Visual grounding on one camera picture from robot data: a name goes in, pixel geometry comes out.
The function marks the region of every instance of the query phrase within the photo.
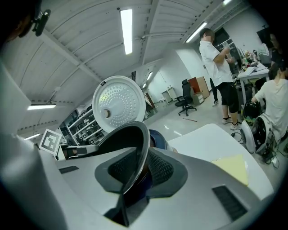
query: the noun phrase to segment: ceiling beam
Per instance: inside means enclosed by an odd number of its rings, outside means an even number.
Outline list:
[[[153,0],[152,2],[152,6],[150,9],[150,14],[149,14],[149,18],[148,18],[148,23],[147,23],[147,27],[146,27],[146,31],[145,34],[151,34],[154,27],[155,27],[155,23],[157,21],[157,17],[159,15],[159,11],[160,11],[160,5],[164,0]],[[140,62],[142,63],[142,65],[145,64],[145,58],[146,58],[146,54],[147,54],[147,49],[149,46],[151,40],[151,36],[149,36],[143,43],[143,47],[142,47],[142,55],[140,58]]]
[[[81,60],[76,57],[70,50],[68,50],[61,42],[59,42],[52,34],[50,34],[46,29],[44,29],[40,38],[51,48],[57,51],[59,54],[64,56],[67,60],[72,62],[79,69],[83,70],[86,74],[93,77],[96,81],[102,82],[100,77],[95,74],[87,65],[81,62]]]
[[[17,134],[18,135],[23,135],[25,133],[30,133],[30,132],[34,132],[36,130],[40,130],[40,129],[43,129],[43,128],[47,128],[47,127],[50,127],[50,126],[53,126],[53,125],[56,125],[58,124],[58,121],[54,120],[54,121],[50,121],[50,122],[46,122],[44,124],[40,124],[40,125],[33,125],[31,127],[28,127],[28,128],[22,128],[22,129],[19,129],[17,131]]]
[[[223,5],[223,0],[214,0],[209,7],[197,18],[197,21],[187,30],[186,34],[182,37],[182,43],[184,44],[188,37],[200,26],[200,24],[219,6]]]

